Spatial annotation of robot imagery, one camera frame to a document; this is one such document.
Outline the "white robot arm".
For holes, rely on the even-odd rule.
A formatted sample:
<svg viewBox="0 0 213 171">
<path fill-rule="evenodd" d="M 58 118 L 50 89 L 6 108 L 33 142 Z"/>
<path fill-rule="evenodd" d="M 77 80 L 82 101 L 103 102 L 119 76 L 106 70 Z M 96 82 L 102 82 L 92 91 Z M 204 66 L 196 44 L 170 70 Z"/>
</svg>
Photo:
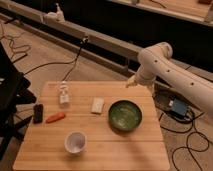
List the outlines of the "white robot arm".
<svg viewBox="0 0 213 171">
<path fill-rule="evenodd" d="M 160 77 L 206 114 L 213 116 L 213 83 L 170 61 L 173 49 L 167 42 L 143 48 L 138 54 L 140 67 L 126 86 L 152 86 Z"/>
</svg>

